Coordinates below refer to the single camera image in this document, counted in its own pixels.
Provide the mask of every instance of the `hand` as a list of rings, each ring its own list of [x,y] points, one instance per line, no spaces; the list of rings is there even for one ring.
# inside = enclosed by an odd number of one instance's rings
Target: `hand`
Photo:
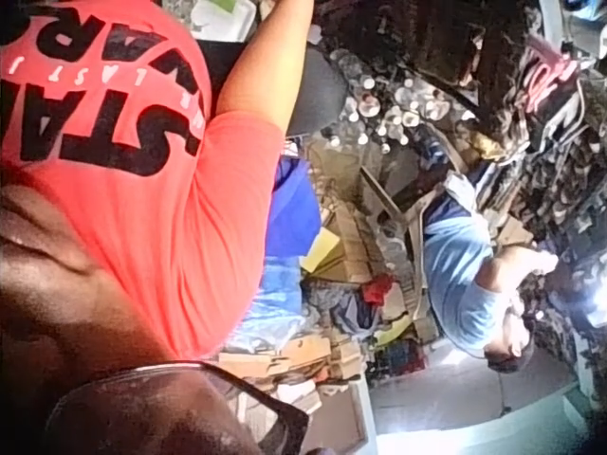
[[[536,275],[546,275],[553,272],[559,263],[559,256],[548,251],[538,251],[536,260]]]

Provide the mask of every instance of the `blue fabric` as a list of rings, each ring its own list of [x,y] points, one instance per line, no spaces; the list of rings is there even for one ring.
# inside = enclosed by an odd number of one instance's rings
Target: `blue fabric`
[[[301,159],[281,157],[267,221],[267,256],[305,256],[321,231],[321,211],[308,167]]]
[[[266,257],[264,275],[253,303],[226,346],[252,353],[283,348],[305,322],[301,316],[301,279],[298,257]]]
[[[459,347],[482,349],[501,326],[508,296],[480,288],[474,277],[493,256],[489,233],[471,216],[450,217],[424,229],[424,270],[432,308]]]

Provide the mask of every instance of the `red object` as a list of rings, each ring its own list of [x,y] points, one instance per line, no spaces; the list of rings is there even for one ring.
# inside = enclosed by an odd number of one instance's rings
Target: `red object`
[[[383,298],[394,284],[395,279],[392,275],[383,273],[375,277],[371,282],[362,286],[362,297],[364,301],[371,305],[383,306]]]
[[[212,353],[259,285],[284,135],[210,117],[202,53],[153,2],[33,11],[2,47],[2,166],[67,215],[177,357]]]

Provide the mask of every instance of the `bottle cap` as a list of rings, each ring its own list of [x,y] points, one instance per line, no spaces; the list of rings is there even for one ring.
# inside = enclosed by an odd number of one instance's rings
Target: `bottle cap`
[[[362,77],[362,88],[371,90],[375,86],[376,86],[376,82],[374,81],[374,79],[371,76]]]

